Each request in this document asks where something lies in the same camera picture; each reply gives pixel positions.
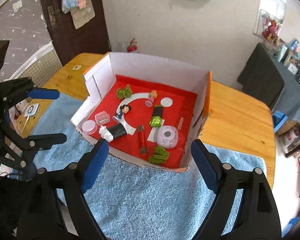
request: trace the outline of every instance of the green crinkled paper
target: green crinkled paper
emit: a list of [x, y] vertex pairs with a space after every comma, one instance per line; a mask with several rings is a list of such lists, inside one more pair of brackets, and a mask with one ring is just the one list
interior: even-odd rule
[[154, 148], [154, 155], [149, 157], [149, 162], [152, 164], [166, 163], [169, 158], [169, 152], [162, 146], [157, 145]]
[[130, 85], [127, 85], [124, 89], [118, 88], [116, 95], [120, 100], [124, 98], [130, 98], [132, 96]]
[[149, 123], [151, 127], [161, 127], [161, 117], [160, 116], [153, 116]]

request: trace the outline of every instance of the cardboard box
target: cardboard box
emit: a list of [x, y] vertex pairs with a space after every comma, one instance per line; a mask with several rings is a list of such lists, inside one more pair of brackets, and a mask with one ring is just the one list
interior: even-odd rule
[[84, 80], [89, 96], [74, 114], [71, 122], [87, 141], [92, 145], [96, 144], [97, 140], [84, 134], [81, 131], [81, 126], [112, 88], [116, 82], [115, 75], [157, 82], [196, 93], [198, 96], [194, 106], [185, 154], [179, 168], [168, 169], [151, 164], [113, 147], [109, 149], [111, 155], [138, 166], [147, 165], [153, 168], [175, 172], [186, 171], [192, 161], [190, 152], [191, 142], [198, 138], [198, 134], [203, 125], [202, 113], [206, 91], [209, 91], [207, 90], [209, 74], [210, 71], [207, 69], [176, 60], [136, 53], [110, 52], [84, 73]]

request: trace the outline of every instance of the black strip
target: black strip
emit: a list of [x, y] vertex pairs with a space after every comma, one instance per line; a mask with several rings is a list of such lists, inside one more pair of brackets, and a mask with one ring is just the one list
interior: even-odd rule
[[121, 123], [109, 127], [108, 131], [113, 135], [113, 139], [119, 138], [127, 134], [126, 129]]
[[163, 106], [155, 106], [152, 112], [152, 117], [160, 116], [162, 118]]

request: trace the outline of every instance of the white semicircle arc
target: white semicircle arc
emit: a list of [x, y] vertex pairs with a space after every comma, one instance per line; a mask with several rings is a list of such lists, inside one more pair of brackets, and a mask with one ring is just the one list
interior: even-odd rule
[[[132, 94], [132, 96], [130, 98], [125, 98], [119, 104], [119, 106], [117, 108], [117, 113], [120, 112], [120, 106], [128, 105], [129, 103], [131, 103], [132, 101], [134, 101], [136, 99], [148, 99], [149, 93], [135, 93], [135, 94]], [[121, 118], [121, 121], [125, 121], [124, 114], [123, 114], [123, 116]], [[127, 125], [126, 125], [126, 131], [127, 131], [127, 133], [130, 134], [130, 135], [133, 135], [134, 132], [136, 131], [136, 128], [134, 128], [131, 125], [129, 125], [127, 121], [126, 121], [126, 123], [127, 123]]]

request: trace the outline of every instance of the door handle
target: door handle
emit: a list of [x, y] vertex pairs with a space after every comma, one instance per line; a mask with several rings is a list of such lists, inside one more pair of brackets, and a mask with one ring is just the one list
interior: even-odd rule
[[50, 25], [51, 25], [52, 29], [57, 27], [56, 17], [54, 15], [58, 12], [60, 12], [60, 10], [55, 11], [53, 9], [53, 5], [48, 6], [49, 20], [50, 20]]

